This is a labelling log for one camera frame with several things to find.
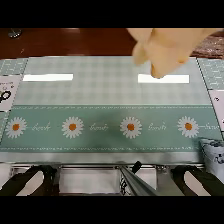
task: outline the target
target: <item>yellow flower center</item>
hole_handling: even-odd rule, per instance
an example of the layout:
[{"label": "yellow flower center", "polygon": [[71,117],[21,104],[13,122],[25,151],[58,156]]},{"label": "yellow flower center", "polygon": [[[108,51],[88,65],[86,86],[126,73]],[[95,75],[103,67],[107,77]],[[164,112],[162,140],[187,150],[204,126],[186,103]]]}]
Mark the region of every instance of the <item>yellow flower center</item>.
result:
[{"label": "yellow flower center", "polygon": [[190,130],[192,129],[192,124],[190,124],[190,123],[186,123],[186,124],[185,124],[185,128],[186,128],[188,131],[190,131]]},{"label": "yellow flower center", "polygon": [[69,125],[69,129],[70,129],[71,131],[74,131],[74,130],[76,129],[76,124],[70,124],[70,125]]},{"label": "yellow flower center", "polygon": [[18,131],[19,130],[19,124],[14,124],[12,126],[13,131]]},{"label": "yellow flower center", "polygon": [[129,131],[134,131],[135,130],[135,126],[133,124],[128,124],[127,126]]}]

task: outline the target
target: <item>chair leg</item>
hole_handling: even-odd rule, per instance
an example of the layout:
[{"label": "chair leg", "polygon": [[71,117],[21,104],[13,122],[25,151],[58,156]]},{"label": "chair leg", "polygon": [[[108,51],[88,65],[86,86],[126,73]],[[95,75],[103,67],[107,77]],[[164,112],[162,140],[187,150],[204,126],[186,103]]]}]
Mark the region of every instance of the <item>chair leg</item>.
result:
[{"label": "chair leg", "polygon": [[13,29],[10,28],[10,32],[8,33],[8,36],[10,38],[17,38],[22,34],[22,30],[21,29]]}]

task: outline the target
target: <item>wooden floor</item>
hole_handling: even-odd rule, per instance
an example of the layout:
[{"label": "wooden floor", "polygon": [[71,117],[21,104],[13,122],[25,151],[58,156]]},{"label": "wooden floor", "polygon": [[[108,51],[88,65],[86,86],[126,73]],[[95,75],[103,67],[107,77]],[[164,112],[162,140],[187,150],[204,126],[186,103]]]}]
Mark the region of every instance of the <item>wooden floor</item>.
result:
[{"label": "wooden floor", "polygon": [[[24,28],[22,35],[16,39],[8,37],[9,30],[0,28],[0,59],[72,55],[129,56],[135,45],[135,40],[125,28]],[[207,53],[202,44],[192,55],[224,58],[223,32],[214,34],[207,44]]]}]

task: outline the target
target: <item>white daisy flower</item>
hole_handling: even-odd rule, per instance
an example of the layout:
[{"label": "white daisy flower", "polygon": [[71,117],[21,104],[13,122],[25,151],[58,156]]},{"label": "white daisy flower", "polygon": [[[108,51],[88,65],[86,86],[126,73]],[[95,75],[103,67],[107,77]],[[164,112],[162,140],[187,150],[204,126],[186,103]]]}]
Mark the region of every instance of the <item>white daisy flower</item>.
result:
[{"label": "white daisy flower", "polygon": [[141,134],[142,125],[140,121],[134,117],[126,117],[123,119],[120,125],[120,131],[123,131],[123,135],[126,135],[126,138],[135,138]]},{"label": "white daisy flower", "polygon": [[65,122],[63,122],[62,125],[62,131],[64,132],[63,135],[66,135],[66,138],[70,137],[75,138],[76,136],[79,136],[82,134],[83,130],[83,121],[79,119],[78,117],[69,117],[66,119]]},{"label": "white daisy flower", "polygon": [[6,126],[6,135],[8,138],[17,138],[26,130],[26,121],[22,117],[14,117]]},{"label": "white daisy flower", "polygon": [[188,138],[195,137],[199,133],[199,127],[194,118],[182,117],[179,119],[177,127],[179,131],[182,131],[182,135]]}]

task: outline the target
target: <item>metal leg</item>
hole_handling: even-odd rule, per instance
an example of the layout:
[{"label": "metal leg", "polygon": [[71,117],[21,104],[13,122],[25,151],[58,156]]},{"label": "metal leg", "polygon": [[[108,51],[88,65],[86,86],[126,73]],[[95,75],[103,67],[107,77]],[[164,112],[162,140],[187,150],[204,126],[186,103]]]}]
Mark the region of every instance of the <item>metal leg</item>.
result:
[{"label": "metal leg", "polygon": [[149,186],[145,181],[128,170],[125,166],[119,166],[127,186],[133,196],[158,196],[156,190]]},{"label": "metal leg", "polygon": [[10,28],[10,29],[11,29],[11,31],[8,33],[8,36],[10,38],[17,38],[22,34],[21,29],[13,29],[13,28]]}]

